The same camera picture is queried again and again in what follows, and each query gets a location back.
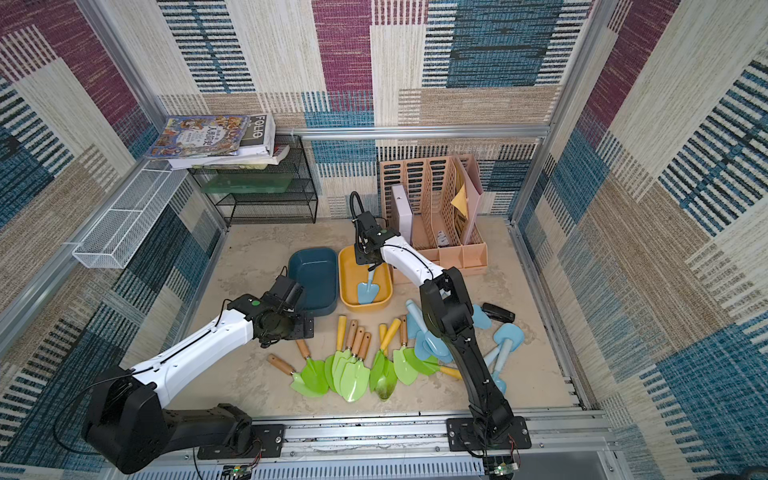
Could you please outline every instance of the yellow plastic tray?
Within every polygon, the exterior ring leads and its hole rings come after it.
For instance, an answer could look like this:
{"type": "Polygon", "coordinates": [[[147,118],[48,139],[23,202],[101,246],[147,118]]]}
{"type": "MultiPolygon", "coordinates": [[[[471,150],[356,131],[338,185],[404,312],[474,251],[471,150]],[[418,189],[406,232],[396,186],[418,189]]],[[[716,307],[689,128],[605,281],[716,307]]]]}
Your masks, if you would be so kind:
{"type": "Polygon", "coordinates": [[[379,286],[379,294],[372,303],[360,305],[357,301],[357,285],[368,281],[368,268],[355,261],[355,247],[350,245],[339,252],[339,288],[341,301],[357,313],[381,310],[392,299],[392,277],[386,263],[379,265],[373,273],[373,282],[379,286]]]}

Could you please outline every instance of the metal mounting plate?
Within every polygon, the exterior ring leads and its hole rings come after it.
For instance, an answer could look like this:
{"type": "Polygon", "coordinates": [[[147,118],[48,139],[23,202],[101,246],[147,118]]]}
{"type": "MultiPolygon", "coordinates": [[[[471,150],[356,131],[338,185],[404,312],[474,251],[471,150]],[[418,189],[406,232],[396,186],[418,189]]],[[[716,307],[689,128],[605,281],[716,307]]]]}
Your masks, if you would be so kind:
{"type": "Polygon", "coordinates": [[[200,460],[220,460],[222,458],[256,458],[259,444],[261,443],[261,458],[279,458],[283,451],[283,438],[286,426],[278,423],[259,424],[250,426],[253,441],[252,449],[238,455],[233,449],[223,446],[205,446],[197,450],[200,460]]]}
{"type": "MultiPolygon", "coordinates": [[[[481,451],[483,442],[475,435],[475,427],[472,417],[450,418],[445,420],[448,427],[448,444],[451,452],[481,451]]],[[[523,417],[515,417],[509,427],[509,435],[515,440],[515,447],[521,450],[531,448],[531,436],[528,434],[528,427],[523,417]]],[[[488,445],[487,450],[507,449],[511,445],[502,443],[500,445],[488,445]]]]}

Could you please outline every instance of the book stack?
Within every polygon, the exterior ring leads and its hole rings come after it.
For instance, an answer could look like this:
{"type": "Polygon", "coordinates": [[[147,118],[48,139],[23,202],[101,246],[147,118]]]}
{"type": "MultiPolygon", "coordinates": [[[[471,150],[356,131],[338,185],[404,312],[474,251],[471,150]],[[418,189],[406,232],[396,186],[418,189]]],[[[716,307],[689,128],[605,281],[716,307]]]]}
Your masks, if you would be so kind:
{"type": "Polygon", "coordinates": [[[262,170],[290,149],[275,145],[275,130],[272,114],[169,117],[146,157],[168,160],[171,170],[262,170]]]}

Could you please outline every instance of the robotic arm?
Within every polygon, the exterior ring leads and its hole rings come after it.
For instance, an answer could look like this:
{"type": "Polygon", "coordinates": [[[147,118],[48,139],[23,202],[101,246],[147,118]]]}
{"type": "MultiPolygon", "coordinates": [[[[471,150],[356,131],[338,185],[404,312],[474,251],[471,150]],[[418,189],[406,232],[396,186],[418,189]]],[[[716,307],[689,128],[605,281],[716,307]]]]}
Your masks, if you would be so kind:
{"type": "MultiPolygon", "coordinates": [[[[360,210],[362,201],[357,192],[349,198],[356,262],[370,268],[386,262],[419,287],[427,328],[445,342],[464,379],[473,449],[508,445],[508,435],[519,448],[530,448],[530,439],[520,441],[521,418],[512,414],[478,349],[461,273],[427,260],[397,231],[381,228],[370,212],[355,215],[354,197],[360,210]]],[[[238,347],[255,339],[267,348],[281,339],[304,338],[296,333],[305,320],[299,312],[303,295],[301,285],[281,274],[261,298],[242,295],[226,309],[222,305],[219,316],[168,350],[128,370],[106,370],[94,384],[83,438],[125,474],[138,472],[163,453],[196,446],[220,445],[234,456],[247,454],[254,443],[251,418],[236,406],[166,407],[192,379],[238,347]]],[[[466,443],[460,446],[469,449],[466,443]]]]}
{"type": "MultiPolygon", "coordinates": [[[[427,260],[397,231],[381,228],[370,212],[355,215],[355,199],[359,209],[363,210],[363,207],[359,195],[353,192],[349,196],[349,209],[356,231],[356,262],[372,264],[370,268],[386,262],[419,287],[424,323],[430,332],[445,342],[464,379],[474,437],[479,439],[482,448],[502,443],[508,445],[515,416],[478,348],[472,325],[472,301],[461,272],[455,267],[443,269],[427,260]]],[[[529,446],[530,440],[517,443],[529,446]]]]}

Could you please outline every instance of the yellow paper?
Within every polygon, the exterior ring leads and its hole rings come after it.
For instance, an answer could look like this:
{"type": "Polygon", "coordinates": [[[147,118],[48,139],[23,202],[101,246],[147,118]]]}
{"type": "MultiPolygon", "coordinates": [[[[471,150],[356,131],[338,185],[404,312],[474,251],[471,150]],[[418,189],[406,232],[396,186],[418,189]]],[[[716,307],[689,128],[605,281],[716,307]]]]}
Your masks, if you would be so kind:
{"type": "Polygon", "coordinates": [[[462,213],[464,218],[469,216],[469,208],[467,207],[467,189],[465,185],[462,185],[462,188],[458,191],[456,196],[453,197],[451,205],[456,207],[458,211],[462,213]]]}

